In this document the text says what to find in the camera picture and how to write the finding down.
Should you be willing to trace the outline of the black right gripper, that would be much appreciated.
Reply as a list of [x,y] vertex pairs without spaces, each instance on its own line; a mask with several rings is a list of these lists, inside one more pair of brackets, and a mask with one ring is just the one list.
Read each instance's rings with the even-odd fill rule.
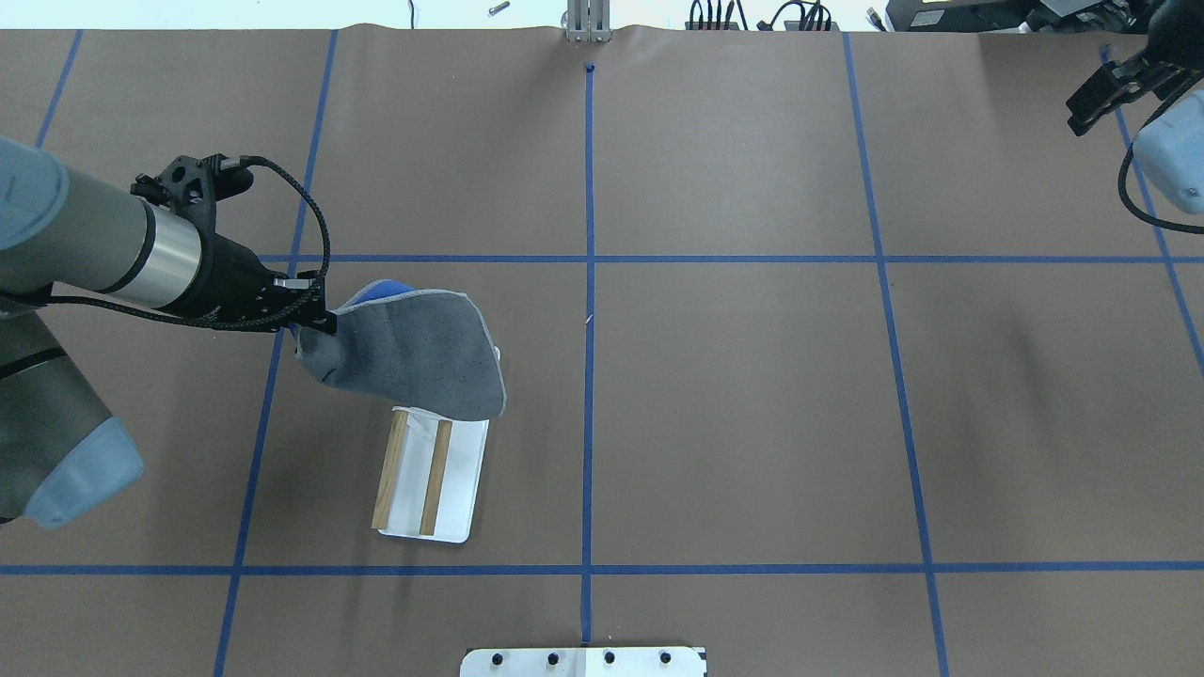
[[1068,128],[1076,137],[1125,104],[1171,92],[1202,78],[1203,2],[1147,1],[1138,20],[1147,47],[1122,63],[1106,60],[1067,99]]

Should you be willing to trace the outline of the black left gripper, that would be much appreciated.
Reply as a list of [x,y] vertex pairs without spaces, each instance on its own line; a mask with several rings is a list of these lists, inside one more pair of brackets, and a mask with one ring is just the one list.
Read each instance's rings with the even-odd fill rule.
[[332,336],[337,316],[325,311],[325,277],[287,276],[270,270],[243,245],[216,235],[202,251],[201,267],[175,316],[223,330],[302,330]]

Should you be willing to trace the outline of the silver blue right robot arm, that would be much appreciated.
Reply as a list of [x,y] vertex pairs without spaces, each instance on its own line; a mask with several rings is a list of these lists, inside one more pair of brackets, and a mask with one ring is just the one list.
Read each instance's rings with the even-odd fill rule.
[[1119,200],[1150,226],[1182,234],[1200,234],[1202,226],[1164,220],[1139,208],[1128,179],[1131,167],[1141,167],[1149,184],[1180,212],[1202,214],[1202,2],[1161,2],[1149,17],[1147,47],[1122,63],[1102,63],[1067,101],[1068,126],[1084,136],[1123,104],[1149,93],[1158,98],[1158,108],[1133,134],[1119,167]]

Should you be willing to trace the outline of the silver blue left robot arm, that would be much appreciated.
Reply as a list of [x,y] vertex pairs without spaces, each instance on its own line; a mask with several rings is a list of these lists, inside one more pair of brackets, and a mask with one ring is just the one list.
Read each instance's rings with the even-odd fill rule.
[[267,167],[256,155],[178,157],[126,189],[49,151],[2,140],[2,522],[55,528],[138,479],[144,463],[41,317],[90,306],[232,332],[309,326],[331,335],[327,261],[277,273],[216,231],[216,206]]

